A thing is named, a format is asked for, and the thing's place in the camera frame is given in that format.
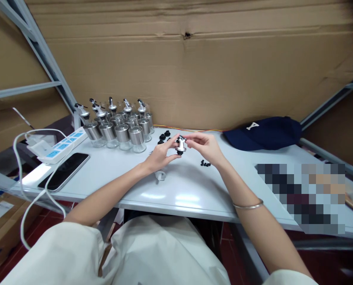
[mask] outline person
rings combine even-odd
[[[142,178],[178,155],[179,134],[148,158],[79,203],[48,229],[2,284],[230,284],[227,272],[185,217],[146,215],[126,222],[108,251],[91,227]],[[317,284],[289,237],[224,157],[213,135],[186,135],[189,148],[217,168],[238,217],[271,274],[264,284]]]

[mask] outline silver bracelet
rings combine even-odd
[[[260,202],[254,206],[242,207],[242,206],[236,205],[235,203],[233,203],[233,206],[235,206],[236,208],[239,208],[239,209],[255,209],[255,208],[261,207],[263,204],[264,204],[264,201],[262,199],[260,199]]]

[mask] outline white clothing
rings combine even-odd
[[[48,229],[1,284],[226,284],[227,271],[190,220],[141,216],[125,223],[106,248],[95,228],[63,222]],[[291,270],[274,272],[265,285],[314,285]]]

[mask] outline baseball cap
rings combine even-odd
[[[225,131],[229,143],[239,150],[278,150],[299,142],[302,127],[290,117],[271,117]]]

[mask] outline woman's right hand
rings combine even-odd
[[[213,166],[216,167],[220,162],[225,161],[214,135],[195,132],[185,135],[184,138],[189,148],[196,149]]]

